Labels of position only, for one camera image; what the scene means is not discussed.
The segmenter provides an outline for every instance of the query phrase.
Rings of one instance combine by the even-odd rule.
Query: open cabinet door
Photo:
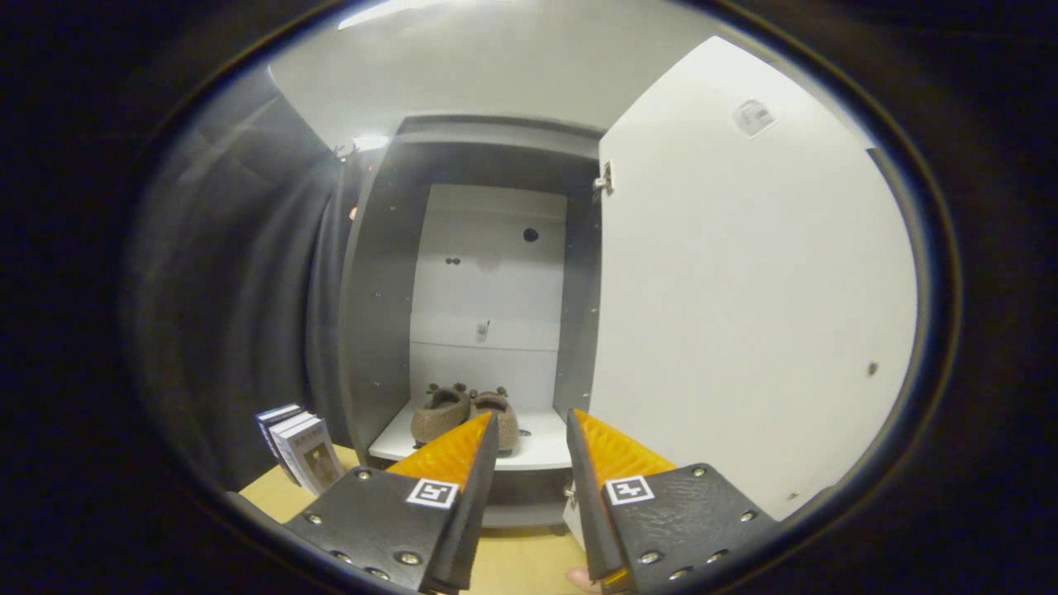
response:
[[[844,475],[893,409],[917,288],[862,137],[714,37],[602,139],[590,413],[776,519]]]

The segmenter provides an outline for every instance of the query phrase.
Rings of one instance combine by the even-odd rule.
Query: wooden table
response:
[[[348,471],[360,464],[352,449],[335,445],[334,451]],[[275,467],[243,488],[241,493],[266,515],[286,523],[315,501],[308,490],[295,486]],[[568,533],[555,536],[540,529],[482,529],[471,575],[471,595],[499,593],[526,595],[573,595],[579,590],[566,581],[567,570],[586,566],[584,551]]]

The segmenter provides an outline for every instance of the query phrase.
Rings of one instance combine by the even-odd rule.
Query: gray curtain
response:
[[[146,190],[123,318],[159,429],[238,490],[274,465],[255,413],[296,402],[347,443],[335,327],[359,179],[343,182],[346,164],[267,69],[215,96]]]

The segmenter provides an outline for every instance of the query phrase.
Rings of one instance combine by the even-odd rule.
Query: book cover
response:
[[[305,410],[302,405],[290,403],[271,409],[263,413],[258,413],[254,416],[257,419],[257,427],[260,428],[261,435],[264,436],[264,441],[268,443],[269,450],[272,451],[272,456],[275,457],[276,463],[282,469],[282,472],[287,474],[287,477],[295,484],[298,483],[297,477],[294,476],[294,473],[290,470],[290,466],[287,465],[287,462],[275,448],[275,440],[272,439],[272,432],[269,431],[269,428],[279,423],[280,421],[286,421],[303,411]]]
[[[302,486],[320,495],[343,474],[324,420],[314,417],[276,436],[276,447],[291,464]]]
[[[280,436],[282,436],[282,434],[288,430],[296,428],[297,426],[300,426],[306,421],[311,421],[315,418],[315,415],[304,411],[286,421],[280,421],[279,423],[269,428],[269,433],[272,435],[272,443],[275,445],[275,450],[278,453],[279,458],[282,459],[285,464],[284,466],[290,470],[291,474],[294,476],[294,482],[305,488],[308,488],[309,486],[306,484],[305,477],[302,476],[299,467],[290,454],[289,449],[285,448],[286,443],[281,440]]]

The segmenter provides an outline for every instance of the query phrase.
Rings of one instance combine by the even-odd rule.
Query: brown slipper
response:
[[[437,389],[412,417],[412,437],[422,446],[459,426],[470,416],[470,397],[461,391]]]
[[[507,456],[518,444],[518,418],[507,402],[507,391],[503,386],[495,393],[480,393],[471,401],[471,418],[486,413],[496,414],[499,420],[499,454]]]

